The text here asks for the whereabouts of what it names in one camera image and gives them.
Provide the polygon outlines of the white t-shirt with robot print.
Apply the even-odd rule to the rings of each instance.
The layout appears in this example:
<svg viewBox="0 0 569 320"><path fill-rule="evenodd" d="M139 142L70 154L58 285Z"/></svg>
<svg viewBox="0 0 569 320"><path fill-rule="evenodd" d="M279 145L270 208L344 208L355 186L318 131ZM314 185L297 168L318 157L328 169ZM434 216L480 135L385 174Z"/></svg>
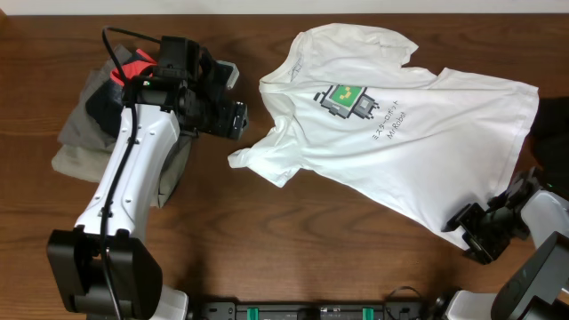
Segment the white t-shirt with robot print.
<svg viewBox="0 0 569 320"><path fill-rule="evenodd" d="M228 157L282 187L298 171L337 181L445 231L462 206L509 184L536 116L535 86L410 65L414 42L385 28L333 23L299 33L260 80L268 134Z"/></svg>

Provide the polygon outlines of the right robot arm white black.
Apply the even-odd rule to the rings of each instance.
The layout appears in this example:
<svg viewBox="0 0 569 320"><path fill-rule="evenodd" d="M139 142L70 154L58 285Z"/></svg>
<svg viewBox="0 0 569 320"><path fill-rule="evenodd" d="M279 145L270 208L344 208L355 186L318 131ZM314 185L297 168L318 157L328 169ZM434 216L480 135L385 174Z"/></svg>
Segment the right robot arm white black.
<svg viewBox="0 0 569 320"><path fill-rule="evenodd" d="M440 296L432 319L557 320L568 317L568 194L532 168L486 205L467 204L443 232L461 231L466 257L495 262L514 240L532 246L495 293L455 289Z"/></svg>

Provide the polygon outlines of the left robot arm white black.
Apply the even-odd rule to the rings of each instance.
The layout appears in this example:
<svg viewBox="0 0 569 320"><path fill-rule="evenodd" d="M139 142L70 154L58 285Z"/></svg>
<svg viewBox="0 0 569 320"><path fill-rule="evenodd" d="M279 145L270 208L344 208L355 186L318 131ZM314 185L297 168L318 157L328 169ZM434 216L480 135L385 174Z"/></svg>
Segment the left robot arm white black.
<svg viewBox="0 0 569 320"><path fill-rule="evenodd" d="M187 38L165 36L159 55L117 64L121 123L100 184L70 230L54 230L46 253L65 309L90 319L185 319L188 295L163 282L144 244L150 202L181 135L238 140L247 106L227 93L235 64Z"/></svg>

